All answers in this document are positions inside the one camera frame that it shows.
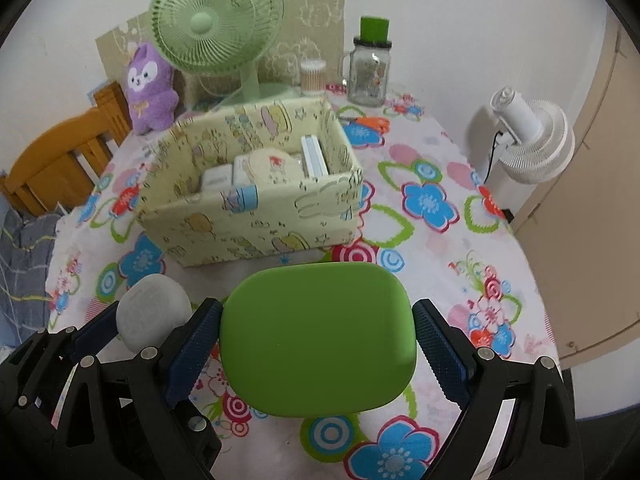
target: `table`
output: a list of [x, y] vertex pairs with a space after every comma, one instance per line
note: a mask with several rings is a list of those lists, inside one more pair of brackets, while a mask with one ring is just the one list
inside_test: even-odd
[[[133, 213], [161, 134], [130, 135], [87, 204], [61, 227], [60, 264], [50, 270], [49, 329], [83, 325], [155, 272], [177, 280], [197, 307], [206, 297], [226, 298], [242, 279], [267, 267], [365, 261], [393, 272], [412, 303], [430, 298], [474, 345], [513, 360], [547, 354], [557, 362], [525, 255], [482, 179], [436, 119], [407, 93], [391, 93], [376, 109], [350, 105], [344, 93], [331, 86], [328, 97], [365, 170], [353, 244], [183, 269], [146, 237]], [[98, 357], [131, 354], [114, 339]], [[267, 416], [236, 396], [218, 346], [190, 398], [222, 439], [212, 470], [221, 480], [262, 479], [267, 471], [282, 480], [417, 480], [460, 414], [419, 349], [406, 390], [370, 412], [305, 420]], [[510, 411], [503, 407], [479, 470], [497, 456]]]

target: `plaid blanket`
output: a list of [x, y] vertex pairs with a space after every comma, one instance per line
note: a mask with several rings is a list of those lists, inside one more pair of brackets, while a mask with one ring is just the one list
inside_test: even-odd
[[0, 346], [17, 347], [49, 321], [45, 280], [57, 214], [24, 219], [9, 209], [0, 233]]

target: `white fan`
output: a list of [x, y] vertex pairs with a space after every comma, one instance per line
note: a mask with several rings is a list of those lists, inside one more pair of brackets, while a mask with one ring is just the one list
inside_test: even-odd
[[491, 108], [513, 137], [500, 156], [504, 171], [521, 184], [538, 184], [564, 171], [574, 156], [574, 130], [562, 108], [549, 101], [526, 103], [505, 86]]

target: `green block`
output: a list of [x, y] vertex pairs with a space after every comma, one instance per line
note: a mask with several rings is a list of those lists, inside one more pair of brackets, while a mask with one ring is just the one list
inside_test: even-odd
[[372, 410], [414, 374], [411, 304], [400, 281], [374, 264], [262, 270], [225, 303], [220, 356], [233, 390], [261, 412]]

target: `cotton swab container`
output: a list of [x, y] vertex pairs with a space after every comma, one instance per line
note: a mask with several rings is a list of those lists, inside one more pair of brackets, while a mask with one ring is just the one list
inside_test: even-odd
[[305, 96], [317, 96], [324, 93], [324, 59], [303, 59], [300, 61], [300, 86]]

